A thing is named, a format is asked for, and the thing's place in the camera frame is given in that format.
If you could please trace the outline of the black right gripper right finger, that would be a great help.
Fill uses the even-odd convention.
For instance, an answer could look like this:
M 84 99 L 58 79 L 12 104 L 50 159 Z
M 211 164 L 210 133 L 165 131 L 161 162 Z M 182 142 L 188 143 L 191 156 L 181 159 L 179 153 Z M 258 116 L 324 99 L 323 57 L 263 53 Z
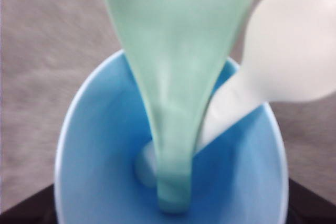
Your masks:
M 335 223 L 335 205 L 290 178 L 286 223 Z

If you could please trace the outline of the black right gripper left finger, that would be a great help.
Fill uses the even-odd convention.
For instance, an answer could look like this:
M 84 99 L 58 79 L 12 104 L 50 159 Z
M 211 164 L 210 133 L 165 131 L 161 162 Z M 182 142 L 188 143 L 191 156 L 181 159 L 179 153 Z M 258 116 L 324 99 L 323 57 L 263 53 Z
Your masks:
M 1 213 L 1 223 L 58 223 L 54 185 L 49 185 Z

